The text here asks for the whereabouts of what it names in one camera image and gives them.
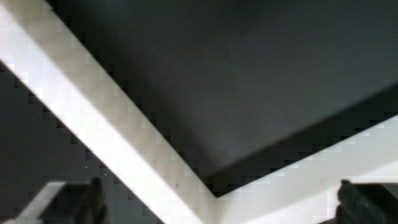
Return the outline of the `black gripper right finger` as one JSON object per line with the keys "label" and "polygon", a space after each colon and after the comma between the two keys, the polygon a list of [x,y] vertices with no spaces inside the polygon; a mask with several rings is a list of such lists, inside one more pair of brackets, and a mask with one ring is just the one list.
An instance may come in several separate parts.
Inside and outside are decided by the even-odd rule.
{"label": "black gripper right finger", "polygon": [[338,224],[398,224],[398,183],[341,181]]}

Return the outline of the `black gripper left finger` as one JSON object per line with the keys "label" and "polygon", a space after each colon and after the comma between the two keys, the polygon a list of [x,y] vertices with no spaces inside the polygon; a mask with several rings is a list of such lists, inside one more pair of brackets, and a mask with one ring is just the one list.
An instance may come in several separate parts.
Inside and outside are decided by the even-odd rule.
{"label": "black gripper left finger", "polygon": [[13,224],[109,224],[109,209],[102,180],[50,182]]}

